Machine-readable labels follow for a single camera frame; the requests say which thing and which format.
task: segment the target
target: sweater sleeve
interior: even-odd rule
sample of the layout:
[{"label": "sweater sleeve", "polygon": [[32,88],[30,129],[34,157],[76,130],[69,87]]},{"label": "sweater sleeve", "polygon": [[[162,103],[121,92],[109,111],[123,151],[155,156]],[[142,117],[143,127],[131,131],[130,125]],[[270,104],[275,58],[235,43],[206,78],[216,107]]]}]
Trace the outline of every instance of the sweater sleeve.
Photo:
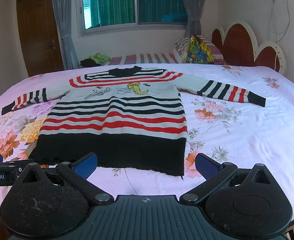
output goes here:
[{"label": "sweater sleeve", "polygon": [[178,90],[187,90],[199,96],[240,103],[252,103],[265,107],[265,98],[234,85],[207,80],[189,74],[181,74],[174,82]]},{"label": "sweater sleeve", "polygon": [[9,105],[4,106],[2,109],[2,115],[30,104],[39,104],[53,99],[57,99],[61,96],[66,95],[69,92],[70,88],[71,87],[69,82],[61,82],[59,84],[49,86],[47,88],[25,93],[16,98]]}]

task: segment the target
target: window frame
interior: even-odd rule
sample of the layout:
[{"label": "window frame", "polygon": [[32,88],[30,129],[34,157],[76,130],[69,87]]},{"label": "window frame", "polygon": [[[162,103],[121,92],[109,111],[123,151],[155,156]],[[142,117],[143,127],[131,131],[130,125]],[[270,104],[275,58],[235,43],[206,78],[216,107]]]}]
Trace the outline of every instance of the window frame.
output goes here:
[{"label": "window frame", "polygon": [[135,2],[135,22],[101,26],[92,29],[85,29],[85,19],[84,19],[84,8],[83,0],[76,0],[76,18],[78,33],[80,37],[98,35],[103,33],[113,33],[121,31],[131,31],[131,30],[156,30],[156,29],[167,29],[167,30],[185,30],[185,24],[179,23],[141,23],[139,24],[139,10],[138,10],[138,0]]}]

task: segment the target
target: sweater collar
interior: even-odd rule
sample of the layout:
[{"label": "sweater collar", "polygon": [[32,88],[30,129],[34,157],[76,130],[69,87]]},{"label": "sweater collar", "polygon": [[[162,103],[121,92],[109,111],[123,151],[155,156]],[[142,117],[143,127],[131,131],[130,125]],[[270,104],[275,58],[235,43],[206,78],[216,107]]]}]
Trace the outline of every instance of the sweater collar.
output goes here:
[{"label": "sweater collar", "polygon": [[142,68],[138,66],[134,66],[132,68],[124,68],[124,69],[119,69],[119,68],[114,68],[109,70],[109,74],[115,77],[130,77],[134,75],[135,73],[139,72]]}]

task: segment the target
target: window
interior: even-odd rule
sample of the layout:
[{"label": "window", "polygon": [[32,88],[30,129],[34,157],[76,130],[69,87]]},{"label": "window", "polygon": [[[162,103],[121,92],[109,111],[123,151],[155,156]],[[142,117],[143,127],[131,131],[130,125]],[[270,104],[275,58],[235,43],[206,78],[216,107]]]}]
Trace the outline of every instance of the window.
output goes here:
[{"label": "window", "polygon": [[183,28],[187,23],[183,0],[78,1],[81,35],[122,28]]}]

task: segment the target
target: wooden headboard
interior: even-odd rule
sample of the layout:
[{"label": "wooden headboard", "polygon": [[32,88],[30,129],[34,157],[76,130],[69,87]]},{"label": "wooden headboard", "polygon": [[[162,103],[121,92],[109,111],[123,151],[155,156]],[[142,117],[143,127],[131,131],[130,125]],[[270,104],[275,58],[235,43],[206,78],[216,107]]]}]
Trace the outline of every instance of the wooden headboard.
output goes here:
[{"label": "wooden headboard", "polygon": [[211,39],[229,65],[266,66],[285,75],[286,62],[282,49],[272,41],[258,46],[253,30],[244,21],[233,22],[226,31],[216,28]]}]

